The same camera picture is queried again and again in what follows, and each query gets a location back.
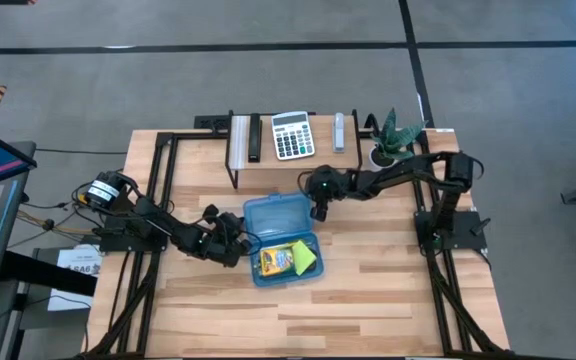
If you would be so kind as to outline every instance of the sticker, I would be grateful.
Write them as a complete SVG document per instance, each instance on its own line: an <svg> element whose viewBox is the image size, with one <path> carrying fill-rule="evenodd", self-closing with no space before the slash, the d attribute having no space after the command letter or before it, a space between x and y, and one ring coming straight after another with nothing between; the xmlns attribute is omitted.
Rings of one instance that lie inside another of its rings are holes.
<svg viewBox="0 0 576 360"><path fill-rule="evenodd" d="M110 195L112 195L112 196L114 196L114 197L119 196L119 191L117 191L117 189L115 189L114 187L112 187L112 186L110 186L110 185L108 185L108 184L102 183L102 182L99 181L99 180L93 181L93 182L92 182L92 186L94 186L94 187L96 187L96 188L100 188L101 190L109 193Z"/></svg>
<svg viewBox="0 0 576 360"><path fill-rule="evenodd" d="M105 192L105 191L102 191L102 190L99 190L99 189L97 189L97 188L94 188L94 187L91 187L91 188L88 190L88 192L91 193L91 194L93 194L93 195L97 195L97 196L99 196L100 198L102 198L102 199L104 199L104 200L106 200L106 201L110 201L110 199L112 199L112 195L108 194L108 193Z"/></svg>

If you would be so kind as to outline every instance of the gray floor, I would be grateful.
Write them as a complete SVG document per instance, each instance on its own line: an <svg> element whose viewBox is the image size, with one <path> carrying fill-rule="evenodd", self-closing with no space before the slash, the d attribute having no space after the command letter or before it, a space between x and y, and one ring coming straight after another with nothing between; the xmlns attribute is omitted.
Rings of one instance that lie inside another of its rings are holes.
<svg viewBox="0 0 576 360"><path fill-rule="evenodd" d="M576 40L576 1L409 1L418 41ZM0 6L0 47L403 41L396 1L40 0ZM576 48L422 50L437 127L486 164L474 186L512 348L576 358ZM135 128L190 127L196 114L396 106L419 120L406 50L0 55L0 136L42 147L126 148ZM122 156L38 154L27 193L65 201ZM63 213L34 212L59 219ZM73 226L85 223L73 221ZM36 230L20 224L11 242ZM63 246L52 235L20 246ZM22 358L67 356L69 336L29 334Z"/></svg>

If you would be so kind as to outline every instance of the snack package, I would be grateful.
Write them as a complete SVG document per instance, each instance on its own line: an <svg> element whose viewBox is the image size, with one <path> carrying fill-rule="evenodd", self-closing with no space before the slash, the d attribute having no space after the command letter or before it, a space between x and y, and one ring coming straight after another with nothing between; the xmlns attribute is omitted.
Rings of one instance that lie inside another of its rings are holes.
<svg viewBox="0 0 576 360"><path fill-rule="evenodd" d="M261 249L261 276L272 276L293 270L294 258L291 246Z"/></svg>

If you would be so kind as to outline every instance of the wooden table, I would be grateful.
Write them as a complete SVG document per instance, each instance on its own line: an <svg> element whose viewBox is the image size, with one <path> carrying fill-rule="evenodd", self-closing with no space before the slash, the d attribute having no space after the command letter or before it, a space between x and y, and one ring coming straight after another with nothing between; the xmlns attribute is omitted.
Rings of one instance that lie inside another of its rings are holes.
<svg viewBox="0 0 576 360"><path fill-rule="evenodd" d="M457 150L454 132L427 133L431 152ZM133 132L126 159L125 173L144 191L156 134ZM361 140L364 164L369 163L372 144ZM297 189L299 171L287 169L242 172L240 188L234 190L224 169L225 146L224 140L179 143L171 193L174 216L198 219L209 204L242 215L248 199ZM425 186L424 192L430 204ZM470 195L462 196L459 205L471 207ZM236 268L224 268L169 247L162 256L146 355L441 355L428 270L413 225L415 210L411 184L387 189L366 202L332 203L328 220L315 224L324 275L274 288L254 286L246 258ZM103 260L88 324L91 344L107 331L123 257L111 254ZM464 304L491 339L507 348L488 266L473 251L454 251L454 257ZM120 309L123 301L120 298ZM453 347L459 348L454 314L447 303L446 308ZM133 317L129 349L136 346L139 314Z"/></svg>

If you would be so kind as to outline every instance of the calculator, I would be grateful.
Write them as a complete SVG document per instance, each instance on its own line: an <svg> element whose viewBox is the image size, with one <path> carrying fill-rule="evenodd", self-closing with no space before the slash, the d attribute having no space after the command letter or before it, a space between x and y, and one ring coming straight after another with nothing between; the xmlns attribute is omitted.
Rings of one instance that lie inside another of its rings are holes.
<svg viewBox="0 0 576 360"><path fill-rule="evenodd" d="M315 154L307 112L292 111L273 116L272 132L279 160L299 159Z"/></svg>

